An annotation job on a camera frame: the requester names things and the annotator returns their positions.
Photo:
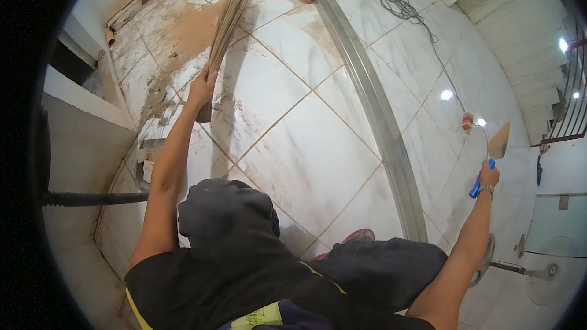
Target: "blue trowel handle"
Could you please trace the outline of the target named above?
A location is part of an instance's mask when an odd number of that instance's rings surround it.
[[[493,167],[495,167],[495,160],[489,159],[489,168],[493,169]],[[475,181],[475,185],[473,185],[473,188],[471,189],[471,191],[469,191],[469,196],[472,198],[476,198],[477,194],[479,194],[479,186],[481,185],[481,182],[479,180],[479,178],[477,178],[477,181]]]

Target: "wristwatch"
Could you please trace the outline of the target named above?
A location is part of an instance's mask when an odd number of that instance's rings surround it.
[[[491,200],[493,200],[493,186],[491,186],[491,185],[481,185],[479,187],[479,193],[481,193],[481,191],[483,191],[483,190],[488,190],[489,192],[491,192]]]

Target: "hand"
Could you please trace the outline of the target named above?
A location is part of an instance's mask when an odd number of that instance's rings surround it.
[[[493,169],[489,168],[489,162],[484,160],[481,164],[481,170],[479,171],[478,176],[481,186],[483,185],[491,185],[495,187],[500,180],[500,172],[497,168],[493,167]]]
[[[193,112],[197,113],[212,98],[217,76],[217,71],[209,73],[209,65],[206,63],[200,71],[200,74],[192,81],[186,106]]]

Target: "black t-shirt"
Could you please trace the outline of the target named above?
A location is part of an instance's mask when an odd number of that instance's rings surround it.
[[[373,309],[304,262],[218,262],[180,248],[147,258],[126,275],[137,317],[153,329],[215,330],[268,304],[289,299],[332,329],[434,330],[426,321]]]

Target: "trowel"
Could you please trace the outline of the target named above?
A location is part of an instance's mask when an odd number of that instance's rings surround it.
[[[505,155],[505,148],[508,146],[508,140],[510,138],[510,123],[505,123],[504,126],[491,138],[487,144],[487,153],[489,155],[489,168],[495,167],[495,160],[503,158]],[[479,194],[480,180],[477,178],[475,185],[469,191],[469,196],[476,198]]]

